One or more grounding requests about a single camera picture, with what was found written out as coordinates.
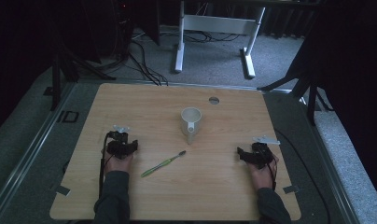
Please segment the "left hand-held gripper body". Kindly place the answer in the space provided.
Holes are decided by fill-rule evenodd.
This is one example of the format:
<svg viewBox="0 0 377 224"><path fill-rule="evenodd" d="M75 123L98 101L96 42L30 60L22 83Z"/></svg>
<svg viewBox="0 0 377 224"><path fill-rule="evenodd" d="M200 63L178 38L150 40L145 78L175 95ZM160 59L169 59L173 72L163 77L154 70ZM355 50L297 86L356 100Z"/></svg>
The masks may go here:
<svg viewBox="0 0 377 224"><path fill-rule="evenodd" d="M130 154L132 147L129 141L129 127L113 126L113 131L106 134L105 149L106 151L119 158L124 159Z"/></svg>

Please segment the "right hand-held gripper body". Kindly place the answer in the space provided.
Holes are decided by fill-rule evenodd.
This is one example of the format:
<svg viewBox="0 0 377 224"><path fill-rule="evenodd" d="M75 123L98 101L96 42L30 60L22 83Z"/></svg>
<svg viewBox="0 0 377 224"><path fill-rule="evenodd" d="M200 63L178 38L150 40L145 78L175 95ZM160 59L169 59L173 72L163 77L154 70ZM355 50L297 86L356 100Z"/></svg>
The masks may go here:
<svg viewBox="0 0 377 224"><path fill-rule="evenodd" d="M280 141L270 138L266 135L254 137L254 143L251 145L252 152L249 154L249 163L256 165L262 169L274 160L274 156L269 145L280 145Z"/></svg>

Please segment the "green toothbrush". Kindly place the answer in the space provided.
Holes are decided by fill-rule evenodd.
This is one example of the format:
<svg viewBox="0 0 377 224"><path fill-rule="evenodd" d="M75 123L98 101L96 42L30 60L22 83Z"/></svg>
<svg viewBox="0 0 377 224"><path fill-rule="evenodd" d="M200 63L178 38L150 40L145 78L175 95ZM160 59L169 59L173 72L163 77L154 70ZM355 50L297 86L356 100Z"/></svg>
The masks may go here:
<svg viewBox="0 0 377 224"><path fill-rule="evenodd" d="M183 151L179 152L177 155L173 156L172 158L167 159L167 160L161 162L160 164L158 164L158 165L156 165L156 166L154 166L154 167L152 167L152 168L144 171L140 176L141 177L146 177L146 176L149 176L149 175L153 174L154 172L156 172L157 170L159 170L161 167L164 167L164 166L170 164L175 159L177 159L177 158L179 158L181 156L184 156L186 154L186 152L187 152L186 150L183 150Z"/></svg>

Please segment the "white cup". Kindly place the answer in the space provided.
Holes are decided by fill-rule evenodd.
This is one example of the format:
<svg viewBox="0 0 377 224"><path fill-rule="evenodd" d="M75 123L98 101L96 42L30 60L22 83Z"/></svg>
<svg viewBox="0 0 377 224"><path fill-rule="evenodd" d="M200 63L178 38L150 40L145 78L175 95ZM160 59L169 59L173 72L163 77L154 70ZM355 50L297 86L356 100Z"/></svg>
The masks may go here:
<svg viewBox="0 0 377 224"><path fill-rule="evenodd" d="M189 145L200 130L201 120L202 112L196 107L186 107L181 111L181 131L187 137Z"/></svg>

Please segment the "person's left hand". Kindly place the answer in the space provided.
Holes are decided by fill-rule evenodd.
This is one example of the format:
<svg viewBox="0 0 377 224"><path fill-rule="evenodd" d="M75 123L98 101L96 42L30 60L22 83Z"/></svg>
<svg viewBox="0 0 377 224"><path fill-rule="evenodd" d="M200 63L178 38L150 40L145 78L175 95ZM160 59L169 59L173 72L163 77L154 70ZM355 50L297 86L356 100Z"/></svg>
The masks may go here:
<svg viewBox="0 0 377 224"><path fill-rule="evenodd" d="M109 153L105 153L104 172L105 174L108 174L114 171L129 173L132 162L133 162L133 154L127 156L124 159L119 159Z"/></svg>

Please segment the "person's right hand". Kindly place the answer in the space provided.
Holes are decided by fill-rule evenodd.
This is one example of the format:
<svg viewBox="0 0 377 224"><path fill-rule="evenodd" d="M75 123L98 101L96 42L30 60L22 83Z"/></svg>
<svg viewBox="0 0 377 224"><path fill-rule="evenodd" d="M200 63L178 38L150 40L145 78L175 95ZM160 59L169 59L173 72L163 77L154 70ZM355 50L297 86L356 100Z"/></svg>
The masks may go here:
<svg viewBox="0 0 377 224"><path fill-rule="evenodd" d="M273 156L273 160L264 168L259 169L256 165L248 163L249 173L255 190L274 189L276 185L277 163L279 159Z"/></svg>

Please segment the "black tripod stand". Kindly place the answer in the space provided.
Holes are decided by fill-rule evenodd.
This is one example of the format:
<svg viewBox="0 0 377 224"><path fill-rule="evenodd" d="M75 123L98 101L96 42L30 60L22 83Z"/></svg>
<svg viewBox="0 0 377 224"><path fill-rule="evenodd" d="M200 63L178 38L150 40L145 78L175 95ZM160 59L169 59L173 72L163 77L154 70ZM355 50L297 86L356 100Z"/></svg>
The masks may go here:
<svg viewBox="0 0 377 224"><path fill-rule="evenodd" d="M101 79L115 80L114 77L102 73L94 66L80 59L67 47L58 47L55 51L52 61L51 111L54 111L57 108L59 102L62 99L61 74L65 76L65 79L67 81L78 81L79 75L75 68L76 63Z"/></svg>
<svg viewBox="0 0 377 224"><path fill-rule="evenodd" d="M277 87L286 84L287 82L296 79L297 83L292 89L292 95L295 98L300 98L305 92L309 92L306 117L309 122L315 126L314 112L315 102L318 96L318 88L320 87L321 71L319 64L315 60L310 60L305 63L294 60L289 66L286 75L273 83L259 87L259 91L272 91Z"/></svg>

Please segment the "metal floor rail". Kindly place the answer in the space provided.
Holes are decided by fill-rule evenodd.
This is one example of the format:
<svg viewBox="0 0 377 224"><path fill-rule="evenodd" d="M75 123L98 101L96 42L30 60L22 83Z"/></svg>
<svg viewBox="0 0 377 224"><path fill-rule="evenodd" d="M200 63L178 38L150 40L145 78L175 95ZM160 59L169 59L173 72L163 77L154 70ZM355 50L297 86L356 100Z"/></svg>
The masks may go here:
<svg viewBox="0 0 377 224"><path fill-rule="evenodd" d="M328 186L332 192L333 198L338 205L339 211L344 222L348 224L359 224L358 217L354 211L354 207L349 199L348 192L346 191L338 170L333 163L333 160L328 152L325 141L320 134L318 127L313 125L308 119L309 128L314 138L317 150L315 151L318 154L320 164L325 173L325 177L328 181Z"/></svg>
<svg viewBox="0 0 377 224"><path fill-rule="evenodd" d="M19 103L18 111L13 112L0 128L0 218L62 114L75 86L75 83L66 83L56 105L49 96L37 101L33 90L29 90L28 97L24 96L23 102Z"/></svg>

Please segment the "white desk frame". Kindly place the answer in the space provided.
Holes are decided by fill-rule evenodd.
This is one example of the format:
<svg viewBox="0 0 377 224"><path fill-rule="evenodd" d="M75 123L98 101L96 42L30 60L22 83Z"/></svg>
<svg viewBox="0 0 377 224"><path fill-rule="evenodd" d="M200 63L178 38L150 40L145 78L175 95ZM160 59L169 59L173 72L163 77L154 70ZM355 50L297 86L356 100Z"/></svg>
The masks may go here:
<svg viewBox="0 0 377 224"><path fill-rule="evenodd" d="M213 16L190 15L185 12L185 1L180 1L179 13L179 42L177 45L175 71L180 73L183 70L184 62L184 32L200 31L210 33L224 33L231 35L248 35L249 41L245 48L242 48L242 59L244 70L249 78L256 76L255 67L251 56L252 49L258 36L263 15L266 7L260 7L254 19L235 19Z"/></svg>

